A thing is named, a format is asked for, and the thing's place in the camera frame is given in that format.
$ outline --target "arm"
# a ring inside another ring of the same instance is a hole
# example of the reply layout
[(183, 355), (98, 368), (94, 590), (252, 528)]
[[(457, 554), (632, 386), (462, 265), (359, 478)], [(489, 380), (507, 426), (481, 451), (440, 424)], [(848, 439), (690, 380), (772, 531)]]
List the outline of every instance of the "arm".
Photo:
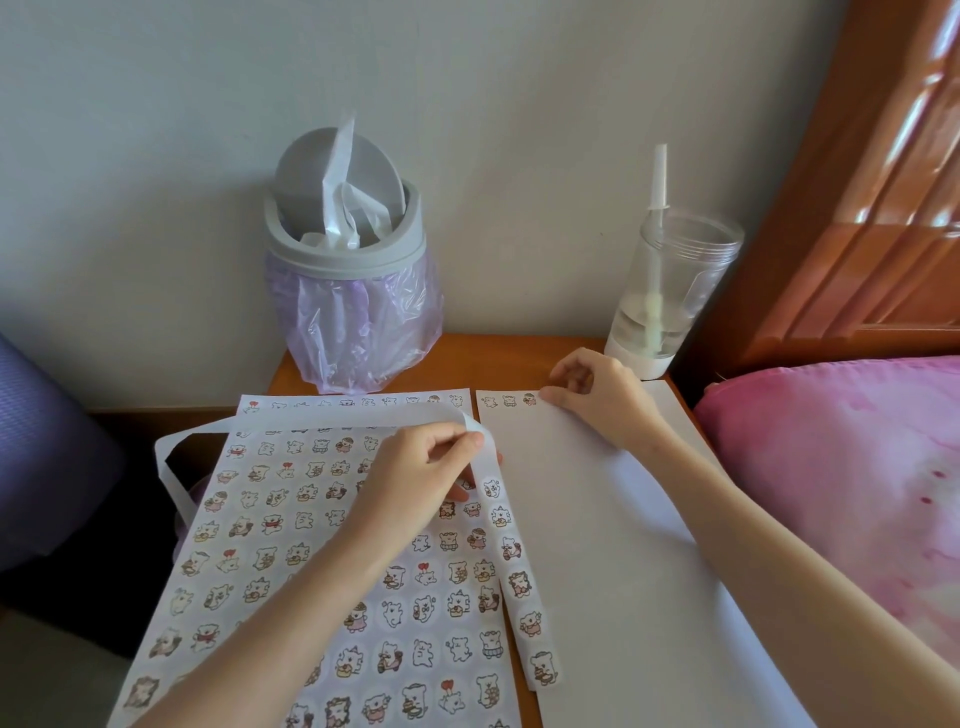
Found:
[(337, 534), (139, 728), (279, 725), (349, 611), (430, 521), (483, 445), (463, 425), (404, 428), (384, 440)]
[(630, 370), (578, 350), (551, 379), (544, 400), (657, 480), (818, 725), (960, 725), (960, 673), (676, 435)]

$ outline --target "wooden headboard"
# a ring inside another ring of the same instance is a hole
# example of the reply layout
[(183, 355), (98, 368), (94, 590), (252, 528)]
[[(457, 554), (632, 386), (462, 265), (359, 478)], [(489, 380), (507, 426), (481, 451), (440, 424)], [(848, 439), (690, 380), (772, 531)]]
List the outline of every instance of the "wooden headboard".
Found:
[(960, 352), (960, 0), (852, 0), (780, 195), (670, 370)]

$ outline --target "pink bedsheet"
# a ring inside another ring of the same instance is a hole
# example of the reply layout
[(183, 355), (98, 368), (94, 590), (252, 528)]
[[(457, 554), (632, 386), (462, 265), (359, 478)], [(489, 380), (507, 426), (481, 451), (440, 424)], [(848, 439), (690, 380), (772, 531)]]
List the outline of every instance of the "pink bedsheet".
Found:
[(695, 414), (744, 491), (960, 667), (960, 356), (756, 372)]

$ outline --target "wooden table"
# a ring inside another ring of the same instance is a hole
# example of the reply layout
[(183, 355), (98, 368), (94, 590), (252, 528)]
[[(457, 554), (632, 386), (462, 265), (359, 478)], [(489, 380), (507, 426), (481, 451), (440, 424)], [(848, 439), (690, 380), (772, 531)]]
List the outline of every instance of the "wooden table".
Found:
[[(412, 369), (401, 373), (384, 392), (420, 392), (432, 389), (539, 389), (553, 365), (578, 347), (601, 352), (604, 339), (571, 336), (481, 336), (446, 333)], [(290, 353), (283, 356), (271, 382), (269, 395), (316, 395), (317, 388), (300, 377)], [(476, 417), (476, 401), (472, 403)], [(537, 695), (527, 688), (516, 651), (509, 616), (507, 637), (514, 665), (514, 682), (523, 728), (542, 728)]]

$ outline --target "hand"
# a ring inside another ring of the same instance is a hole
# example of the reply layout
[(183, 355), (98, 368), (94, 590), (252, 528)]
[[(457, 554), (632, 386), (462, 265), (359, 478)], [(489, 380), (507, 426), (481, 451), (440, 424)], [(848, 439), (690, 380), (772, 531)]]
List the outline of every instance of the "hand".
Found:
[(342, 530), (372, 539), (392, 559), (413, 541), (445, 499), (467, 500), (454, 486), (483, 447), (462, 423), (403, 427), (380, 445)]
[(616, 359), (590, 349), (568, 354), (550, 373), (560, 386), (540, 398), (578, 415), (618, 448), (630, 449), (667, 428), (639, 379)]

